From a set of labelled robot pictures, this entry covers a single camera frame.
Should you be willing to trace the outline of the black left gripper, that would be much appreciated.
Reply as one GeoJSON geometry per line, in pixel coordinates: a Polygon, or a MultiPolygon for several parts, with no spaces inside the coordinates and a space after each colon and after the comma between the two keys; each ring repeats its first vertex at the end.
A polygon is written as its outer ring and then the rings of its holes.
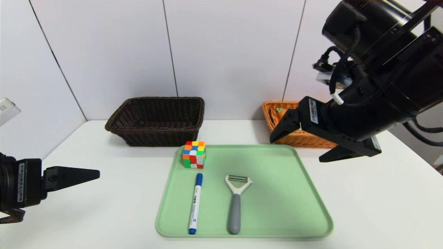
{"type": "Polygon", "coordinates": [[[17,160],[1,154],[1,212],[21,212],[38,205],[44,192],[58,191],[100,178],[95,169],[49,167],[43,171],[40,158],[17,160]]]}

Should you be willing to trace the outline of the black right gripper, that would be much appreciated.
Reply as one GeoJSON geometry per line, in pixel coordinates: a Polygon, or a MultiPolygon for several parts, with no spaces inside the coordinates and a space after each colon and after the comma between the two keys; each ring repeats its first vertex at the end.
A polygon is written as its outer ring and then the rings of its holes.
{"type": "Polygon", "coordinates": [[[334,100],[322,103],[306,96],[298,108],[285,112],[270,134],[270,143],[302,128],[336,144],[335,148],[319,157],[319,162],[376,156],[381,153],[381,148],[374,145],[372,136],[381,128],[381,109],[386,88],[386,82],[380,77],[368,75],[356,79],[342,95],[350,103],[366,99],[364,106],[350,107],[348,103],[339,105],[334,100]]]}

